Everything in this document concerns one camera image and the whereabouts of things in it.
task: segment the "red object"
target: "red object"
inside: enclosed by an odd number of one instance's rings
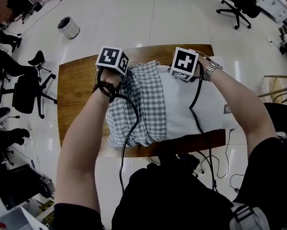
[[[6,224],[0,222],[0,228],[6,229]]]

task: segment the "wristwatch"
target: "wristwatch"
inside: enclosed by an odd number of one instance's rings
[[[221,65],[214,62],[213,60],[210,60],[210,59],[208,59],[208,60],[209,60],[209,65],[205,69],[204,76],[203,76],[204,80],[206,80],[206,81],[210,81],[210,76],[216,68],[223,70],[223,67]]]

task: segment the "person's right arm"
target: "person's right arm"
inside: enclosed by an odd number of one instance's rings
[[[209,62],[200,57],[204,70]],[[226,72],[215,69],[210,77],[242,127],[248,146],[248,157],[263,140],[277,137],[270,115],[261,100]]]

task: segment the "wooden tabletop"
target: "wooden tabletop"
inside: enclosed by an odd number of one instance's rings
[[[172,53],[176,47],[198,50],[213,56],[211,45],[160,45],[124,50],[129,58],[128,65],[148,63],[157,59],[163,65],[170,65]],[[82,110],[92,94],[93,79],[96,73],[97,55],[78,59],[59,66],[58,77],[58,128],[60,144],[72,121]],[[211,147],[225,145],[225,130],[214,130],[206,133]],[[109,129],[103,126],[103,139],[99,156],[121,157],[121,148],[111,148],[107,144]],[[202,135],[189,135],[178,139],[155,142],[148,147],[137,145],[126,148],[125,157],[151,157],[164,154],[177,154],[207,149]]]

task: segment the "white cloth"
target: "white cloth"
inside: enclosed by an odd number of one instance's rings
[[[222,57],[211,59],[225,70]],[[175,79],[168,73],[168,66],[157,66],[161,78],[167,116],[166,139],[175,139],[186,135],[200,134],[195,119],[189,110],[195,98],[198,80],[186,83]],[[211,82],[203,81],[200,95],[193,110],[204,132],[215,129],[233,129],[237,126],[233,114],[224,114],[226,101]]]

